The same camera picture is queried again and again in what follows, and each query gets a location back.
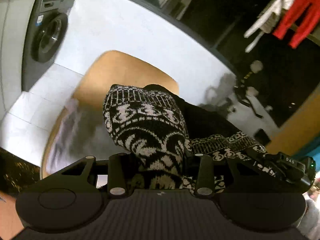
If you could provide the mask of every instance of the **washing machine drum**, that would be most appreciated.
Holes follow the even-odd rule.
[[[57,52],[68,26],[68,16],[60,13],[50,21],[44,22],[34,39],[32,54],[38,62],[49,61]]]

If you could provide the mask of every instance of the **red pants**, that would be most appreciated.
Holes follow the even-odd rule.
[[[292,37],[289,45],[295,49],[316,27],[320,20],[320,0],[295,0],[273,35],[282,40],[287,30],[308,8],[307,14]]]

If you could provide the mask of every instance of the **metal screw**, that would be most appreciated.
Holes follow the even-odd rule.
[[[197,190],[197,193],[200,194],[200,195],[204,195],[204,196],[207,196],[207,195],[210,195],[212,193],[212,190],[207,188],[207,187],[201,187]]]
[[[122,195],[125,193],[125,189],[123,187],[114,187],[110,190],[112,195]]]

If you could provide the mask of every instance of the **cabinet door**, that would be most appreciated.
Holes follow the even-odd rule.
[[[0,51],[1,51],[1,42],[2,42],[2,31],[4,27],[4,20],[7,14],[9,0],[0,0]],[[0,81],[1,81],[1,60],[0,60]],[[4,117],[5,109],[4,109],[4,101],[2,95],[2,86],[0,82],[0,120]]]
[[[4,108],[8,111],[21,94],[24,40],[35,0],[9,0],[1,47]]]

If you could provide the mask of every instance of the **washing machine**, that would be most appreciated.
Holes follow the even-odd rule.
[[[22,90],[29,91],[53,64],[74,0],[35,0],[22,58]]]

